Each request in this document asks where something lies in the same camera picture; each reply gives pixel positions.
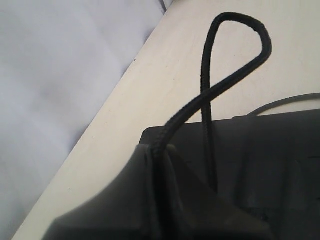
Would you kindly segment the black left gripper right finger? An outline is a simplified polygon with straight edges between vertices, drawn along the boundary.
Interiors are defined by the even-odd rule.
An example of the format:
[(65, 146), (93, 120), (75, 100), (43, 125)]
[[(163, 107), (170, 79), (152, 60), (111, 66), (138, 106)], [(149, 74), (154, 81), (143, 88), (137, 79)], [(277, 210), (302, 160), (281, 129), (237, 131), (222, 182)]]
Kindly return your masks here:
[(167, 190), (172, 233), (179, 240), (273, 240), (270, 226), (221, 199), (167, 147)]

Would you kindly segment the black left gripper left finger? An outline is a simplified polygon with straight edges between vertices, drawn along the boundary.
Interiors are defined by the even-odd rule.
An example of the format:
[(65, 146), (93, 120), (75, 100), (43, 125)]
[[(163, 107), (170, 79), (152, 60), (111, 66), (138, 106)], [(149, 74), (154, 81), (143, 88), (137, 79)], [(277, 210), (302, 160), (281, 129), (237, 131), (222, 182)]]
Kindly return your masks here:
[(56, 218), (49, 240), (156, 240), (158, 211), (148, 146), (139, 144), (98, 195)]

